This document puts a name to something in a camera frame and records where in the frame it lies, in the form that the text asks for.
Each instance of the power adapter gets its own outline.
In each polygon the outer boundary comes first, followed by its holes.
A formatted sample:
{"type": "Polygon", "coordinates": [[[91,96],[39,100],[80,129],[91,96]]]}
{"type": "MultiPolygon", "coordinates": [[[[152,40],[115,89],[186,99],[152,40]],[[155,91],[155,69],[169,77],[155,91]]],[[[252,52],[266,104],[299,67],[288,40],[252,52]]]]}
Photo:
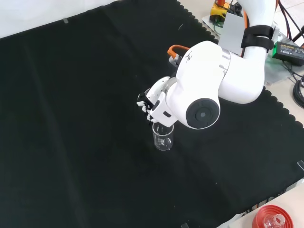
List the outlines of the power adapter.
{"type": "Polygon", "coordinates": [[[290,62],[296,66],[304,65],[304,48],[282,42],[276,42],[272,58],[290,62]]]}

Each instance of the black tablecloth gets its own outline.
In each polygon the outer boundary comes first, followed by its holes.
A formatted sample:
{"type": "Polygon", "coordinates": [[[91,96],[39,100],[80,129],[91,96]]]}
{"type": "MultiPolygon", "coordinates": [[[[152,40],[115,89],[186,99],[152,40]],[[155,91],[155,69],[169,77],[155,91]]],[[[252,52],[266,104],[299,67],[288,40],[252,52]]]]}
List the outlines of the black tablecloth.
{"type": "Polygon", "coordinates": [[[213,228],[303,176],[303,126],[268,91],[155,149],[137,95],[171,45],[217,42],[178,2],[68,21],[0,40],[1,227],[213,228]]]}

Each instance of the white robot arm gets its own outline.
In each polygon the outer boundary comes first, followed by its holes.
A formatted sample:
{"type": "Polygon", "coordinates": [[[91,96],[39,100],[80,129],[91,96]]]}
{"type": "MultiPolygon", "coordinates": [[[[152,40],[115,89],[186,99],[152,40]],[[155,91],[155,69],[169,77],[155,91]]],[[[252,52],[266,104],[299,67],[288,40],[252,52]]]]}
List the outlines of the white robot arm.
{"type": "MultiPolygon", "coordinates": [[[[276,0],[238,2],[250,27],[272,26],[276,0]]],[[[189,128],[204,129],[219,118],[219,97],[239,104],[253,102],[264,86],[267,51],[250,45],[240,57],[209,41],[193,46],[179,63],[176,77],[160,79],[145,93],[152,121],[170,127],[178,120],[189,128]]]]}

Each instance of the red lid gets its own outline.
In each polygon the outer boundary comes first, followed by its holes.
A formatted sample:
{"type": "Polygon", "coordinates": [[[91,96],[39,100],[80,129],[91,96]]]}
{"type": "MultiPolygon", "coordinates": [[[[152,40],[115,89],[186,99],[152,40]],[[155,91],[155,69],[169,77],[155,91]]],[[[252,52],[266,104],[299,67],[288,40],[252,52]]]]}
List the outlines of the red lid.
{"type": "Polygon", "coordinates": [[[293,228],[293,221],[289,214],[282,208],[275,205],[267,205],[262,207],[256,214],[255,218],[252,221],[252,228],[265,228],[264,227],[264,218],[268,215],[281,214],[285,217],[286,222],[284,228],[293,228]]]}
{"type": "Polygon", "coordinates": [[[218,0],[218,5],[223,6],[225,4],[225,0],[218,0]]]}

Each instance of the glass beaker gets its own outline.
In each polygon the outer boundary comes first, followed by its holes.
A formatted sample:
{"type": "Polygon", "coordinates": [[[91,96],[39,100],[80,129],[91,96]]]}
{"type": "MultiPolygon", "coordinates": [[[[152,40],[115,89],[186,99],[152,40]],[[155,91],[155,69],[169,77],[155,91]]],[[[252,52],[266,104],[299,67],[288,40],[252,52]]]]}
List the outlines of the glass beaker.
{"type": "Polygon", "coordinates": [[[160,151],[170,150],[173,146],[174,125],[166,127],[161,123],[153,123],[152,129],[155,147],[160,151]]]}
{"type": "Polygon", "coordinates": [[[269,215],[264,219],[265,228],[283,228],[285,217],[281,214],[269,215]]]}

